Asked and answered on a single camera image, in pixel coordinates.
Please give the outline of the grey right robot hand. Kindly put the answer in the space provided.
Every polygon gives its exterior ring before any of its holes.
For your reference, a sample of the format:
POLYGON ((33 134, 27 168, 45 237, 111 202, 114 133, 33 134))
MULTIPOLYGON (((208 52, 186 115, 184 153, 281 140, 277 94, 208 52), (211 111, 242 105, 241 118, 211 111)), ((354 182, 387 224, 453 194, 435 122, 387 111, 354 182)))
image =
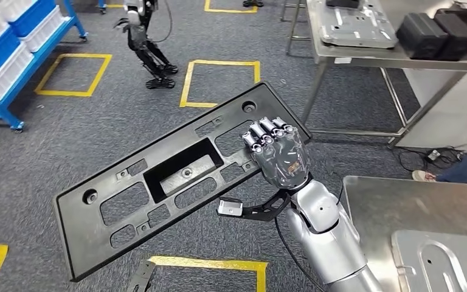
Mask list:
POLYGON ((293 190, 309 179, 309 157, 297 127, 280 117, 263 117, 241 135, 251 159, 268 183, 293 190))

